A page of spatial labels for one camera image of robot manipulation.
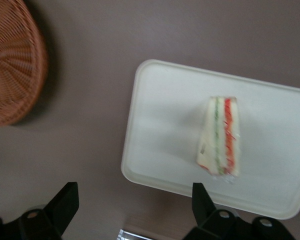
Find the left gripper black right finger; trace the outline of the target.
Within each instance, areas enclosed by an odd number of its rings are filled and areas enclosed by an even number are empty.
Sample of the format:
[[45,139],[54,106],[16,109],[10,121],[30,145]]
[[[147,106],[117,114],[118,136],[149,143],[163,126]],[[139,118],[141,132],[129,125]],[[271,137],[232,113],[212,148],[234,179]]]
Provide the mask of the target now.
[[192,212],[197,226],[185,240],[294,240],[278,220],[260,216],[249,223],[231,211],[218,209],[202,183],[192,185]]

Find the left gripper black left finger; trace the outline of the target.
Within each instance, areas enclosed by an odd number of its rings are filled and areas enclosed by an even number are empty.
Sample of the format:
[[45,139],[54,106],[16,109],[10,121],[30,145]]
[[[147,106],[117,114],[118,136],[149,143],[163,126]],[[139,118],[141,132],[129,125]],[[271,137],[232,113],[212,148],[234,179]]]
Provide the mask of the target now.
[[0,240],[61,240],[78,209],[78,183],[68,182],[44,208],[28,210],[8,223],[0,218]]

